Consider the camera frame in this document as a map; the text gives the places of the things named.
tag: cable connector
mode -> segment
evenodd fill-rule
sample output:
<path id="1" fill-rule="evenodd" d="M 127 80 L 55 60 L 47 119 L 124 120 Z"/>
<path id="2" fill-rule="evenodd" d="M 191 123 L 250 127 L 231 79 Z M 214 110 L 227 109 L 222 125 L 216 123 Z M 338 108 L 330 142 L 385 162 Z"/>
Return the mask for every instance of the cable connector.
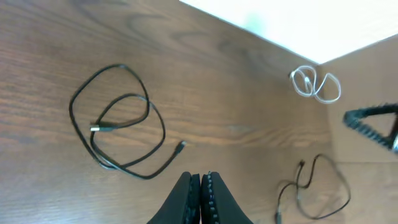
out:
<path id="1" fill-rule="evenodd" d="M 180 143 L 175 147 L 174 153 L 176 154 L 180 153 L 186 144 L 187 144 L 186 141 L 180 141 Z"/>
<path id="2" fill-rule="evenodd" d="M 91 124 L 90 131 L 112 131 L 114 128 L 112 127 L 104 127 L 99 124 Z"/>
<path id="3" fill-rule="evenodd" d="M 282 214 L 279 211 L 275 213 L 275 223 L 282 224 Z"/>
<path id="4" fill-rule="evenodd" d="M 398 153 L 398 135 L 396 136 L 396 139 L 394 140 L 394 143 L 392 144 L 392 151 L 395 153 Z"/>

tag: white wall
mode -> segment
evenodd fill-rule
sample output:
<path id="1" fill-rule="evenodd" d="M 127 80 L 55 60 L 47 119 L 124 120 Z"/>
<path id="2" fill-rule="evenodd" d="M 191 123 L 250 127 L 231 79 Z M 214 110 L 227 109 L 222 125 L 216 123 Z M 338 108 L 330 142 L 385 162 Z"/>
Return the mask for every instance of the white wall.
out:
<path id="1" fill-rule="evenodd" d="M 398 33 L 398 0 L 182 0 L 316 63 Z"/>

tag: black object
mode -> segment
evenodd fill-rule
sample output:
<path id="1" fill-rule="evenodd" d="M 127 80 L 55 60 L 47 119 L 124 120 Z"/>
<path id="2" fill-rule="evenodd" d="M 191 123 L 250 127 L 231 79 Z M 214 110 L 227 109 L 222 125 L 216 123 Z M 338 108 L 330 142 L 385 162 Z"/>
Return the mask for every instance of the black object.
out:
<path id="1" fill-rule="evenodd" d="M 341 180 L 343 186 L 345 187 L 347 194 L 348 194 L 348 199 L 347 201 L 338 209 L 336 209 L 335 211 L 326 214 L 326 215 L 322 215 L 322 216 L 311 216 L 309 215 L 302 207 L 301 205 L 301 200 L 300 200 L 300 189 L 308 189 L 312 183 L 312 178 L 313 178 L 313 174 L 315 171 L 315 164 L 317 163 L 318 158 L 324 158 L 324 160 L 328 161 L 329 164 L 331 165 L 332 169 L 335 171 L 336 175 L 338 176 L 338 178 Z M 280 200 L 282 198 L 282 194 L 284 193 L 284 191 L 286 190 L 287 187 L 289 186 L 295 186 L 296 188 L 296 205 L 297 208 L 299 210 L 299 212 L 305 216 L 306 218 L 309 218 L 311 220 L 321 220 L 324 218 L 327 218 L 331 215 L 334 215 L 338 212 L 340 212 L 343 208 L 345 208 L 345 206 L 348 205 L 349 201 L 351 200 L 351 189 L 349 187 L 348 181 L 346 180 L 346 178 L 344 177 L 344 175 L 340 172 L 340 170 L 337 168 L 336 163 L 330 159 L 328 156 L 324 155 L 324 154 L 318 154 L 314 157 L 313 162 L 312 162 L 312 167 L 311 167 L 311 174 L 310 174 L 310 178 L 308 180 L 308 182 L 305 185 L 300 185 L 300 176 L 301 176 L 301 172 L 303 170 L 303 167 L 305 165 L 305 161 L 300 161 L 300 163 L 298 164 L 298 172 L 297 172 L 297 176 L 295 178 L 295 181 L 290 181 L 288 184 L 286 184 L 282 190 L 279 193 L 279 197 L 278 197 L 278 202 L 277 202 L 277 211 L 275 213 L 275 223 L 276 224 L 281 224 L 282 223 L 282 214 L 281 214 L 281 210 L 280 210 Z"/>
<path id="2" fill-rule="evenodd" d="M 394 113 L 396 120 L 390 131 L 390 135 L 383 136 L 381 133 L 364 124 L 361 119 L 368 116 Z M 361 108 L 358 110 L 347 111 L 344 115 L 343 122 L 347 127 L 356 130 L 363 136 L 377 142 L 381 146 L 387 148 L 389 151 L 398 153 L 398 104 L 386 104 L 383 106 L 375 106 L 369 108 Z"/>
<path id="3" fill-rule="evenodd" d="M 111 68 L 121 68 L 121 69 L 128 71 L 140 83 L 142 90 L 144 90 L 144 96 L 138 95 L 136 93 L 126 93 L 124 95 L 121 95 L 121 96 L 115 98 L 112 102 L 110 102 L 109 105 L 98 116 L 97 120 L 91 125 L 91 129 L 90 129 L 91 130 L 91 135 L 90 135 L 91 147 L 90 147 L 90 145 L 87 143 L 84 135 L 80 131 L 79 126 L 77 125 L 75 115 L 73 114 L 73 103 L 75 102 L 78 95 L 86 88 L 86 86 L 91 81 L 93 81 L 99 74 L 101 74 Z M 109 109 L 112 108 L 113 105 L 115 105 L 117 102 L 119 102 L 127 97 L 138 97 L 139 99 L 146 101 L 146 109 L 142 116 L 140 116 L 139 118 L 136 118 L 136 119 L 132 119 L 130 121 L 122 122 L 122 123 L 102 121 L 102 118 L 109 111 Z M 146 155 L 142 156 L 141 158 L 136 159 L 135 161 L 128 162 L 126 164 L 119 164 L 118 162 L 116 162 L 114 159 L 112 159 L 109 155 L 107 155 L 104 151 L 102 151 L 95 144 L 95 141 L 94 141 L 95 132 L 97 132 L 97 131 L 112 131 L 114 129 L 126 128 L 126 127 L 133 126 L 135 124 L 138 124 L 140 122 L 143 122 L 148 117 L 150 108 L 152 108 L 157 113 L 157 115 L 160 119 L 160 124 L 162 125 L 163 135 L 162 135 L 162 139 L 160 140 L 158 145 L 156 145 Z M 137 75 L 136 72 L 131 70 L 127 65 L 123 65 L 123 64 L 114 64 L 114 65 L 104 67 L 101 70 L 94 73 L 94 75 L 89 77 L 89 79 L 87 79 L 87 81 L 85 81 L 77 89 L 77 91 L 73 94 L 72 98 L 70 99 L 69 116 L 70 116 L 70 121 L 72 122 L 72 125 L 75 128 L 75 131 L 76 131 L 77 135 L 79 136 L 81 142 L 86 147 L 87 151 L 90 153 L 90 155 L 93 157 L 93 159 L 95 161 L 97 161 L 102 167 L 104 167 L 105 169 L 110 169 L 110 170 L 120 170 L 126 174 L 132 175 L 134 177 L 146 179 L 146 180 L 152 179 L 152 178 L 156 177 L 157 175 L 159 175 L 173 161 L 173 159 L 181 152 L 181 150 L 184 148 L 184 146 L 186 144 L 185 141 L 181 141 L 175 148 L 175 150 L 174 150 L 173 154 L 170 156 L 170 158 L 157 171 L 155 171 L 151 175 L 141 175 L 141 174 L 137 174 L 137 173 L 127 169 L 128 167 L 131 167 L 131 166 L 147 159 L 149 156 L 151 156 L 153 153 L 155 153 L 162 146 L 162 144 L 166 138 L 166 129 L 165 129 L 164 121 L 163 121 L 158 109 L 152 102 L 149 101 L 148 92 L 144 86 L 144 83 L 141 81 L 141 79 L 139 78 L 139 76 Z"/>
<path id="4" fill-rule="evenodd" d="M 253 224 L 243 213 L 217 172 L 184 172 L 148 224 Z"/>
<path id="5" fill-rule="evenodd" d="M 196 224 L 200 220 L 200 176 L 184 172 L 148 224 Z"/>

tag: white cable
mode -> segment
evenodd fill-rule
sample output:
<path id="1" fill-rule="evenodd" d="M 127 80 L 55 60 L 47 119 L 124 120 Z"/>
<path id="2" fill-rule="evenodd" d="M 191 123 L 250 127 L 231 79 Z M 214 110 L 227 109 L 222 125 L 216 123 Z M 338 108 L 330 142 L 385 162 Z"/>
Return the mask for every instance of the white cable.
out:
<path id="1" fill-rule="evenodd" d="M 309 71 L 312 72 L 313 75 L 313 82 L 311 82 L 310 78 L 305 74 L 304 71 Z M 304 87 L 305 87 L 305 91 L 301 90 L 297 84 L 296 84 L 296 79 L 295 76 L 296 74 L 301 75 L 301 77 L 304 80 Z M 293 83 L 293 87 L 296 90 L 296 92 L 304 97 L 315 97 L 315 99 L 317 99 L 320 103 L 324 103 L 324 104 L 329 104 L 329 103 L 334 103 L 336 102 L 338 99 L 340 99 L 341 96 L 341 85 L 339 80 L 334 76 L 334 74 L 332 73 L 327 73 L 321 83 L 321 85 L 317 88 L 317 71 L 315 71 L 315 69 L 312 66 L 309 65 L 302 65 L 299 68 L 297 68 L 296 70 L 294 70 L 293 72 L 290 73 L 289 78 L 291 79 L 292 83 Z M 334 83 L 336 83 L 337 86 L 337 90 L 338 90 L 338 96 L 332 100 L 325 100 L 323 98 L 320 98 L 318 96 L 319 91 L 323 88 L 323 86 L 325 85 L 326 79 L 330 78 L 332 81 L 334 81 Z"/>

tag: brown wooden surface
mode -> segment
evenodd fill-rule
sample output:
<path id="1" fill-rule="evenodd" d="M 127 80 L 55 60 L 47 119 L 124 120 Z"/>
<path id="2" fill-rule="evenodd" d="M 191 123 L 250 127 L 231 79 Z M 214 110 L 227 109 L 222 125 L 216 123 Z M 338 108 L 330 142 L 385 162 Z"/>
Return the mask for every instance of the brown wooden surface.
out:
<path id="1" fill-rule="evenodd" d="M 398 162 L 396 156 L 384 150 L 341 122 L 348 110 L 397 103 L 398 35 L 365 49 L 338 58 L 321 66 L 322 72 L 338 76 L 343 89 L 341 99 L 328 106 L 330 127 L 336 159 L 341 162 Z M 335 94 L 328 86 L 326 94 Z M 364 120 L 386 136 L 395 116 L 373 116 Z"/>
<path id="2" fill-rule="evenodd" d="M 0 223 L 146 223 L 183 171 L 209 170 L 254 223 L 273 223 L 277 183 L 301 158 L 332 154 L 326 108 L 286 79 L 306 61 L 176 0 L 0 1 L 0 23 Z M 160 151 L 134 170 L 156 170 L 179 140 L 188 142 L 152 180 L 102 169 L 70 124 L 73 92 L 116 62 L 141 76 L 167 127 Z M 83 132 L 110 100 L 137 90 L 119 70 L 93 82 L 75 106 Z M 122 101 L 107 118 L 142 109 Z M 97 140 L 129 161 L 160 134 L 152 113 Z M 307 203 L 336 188 L 328 174 L 317 171 Z M 308 223 L 292 195 L 284 201 L 286 223 Z"/>
<path id="3" fill-rule="evenodd" d="M 340 79 L 343 92 L 328 105 L 328 117 L 335 159 L 353 189 L 353 201 L 344 210 L 347 223 L 398 223 L 397 156 L 341 122 L 345 111 L 397 103 L 397 57 L 398 36 L 393 36 L 320 67 Z M 333 97 L 335 87 L 327 87 L 326 96 Z M 394 115 L 384 115 L 364 122 L 388 135 L 394 120 Z"/>

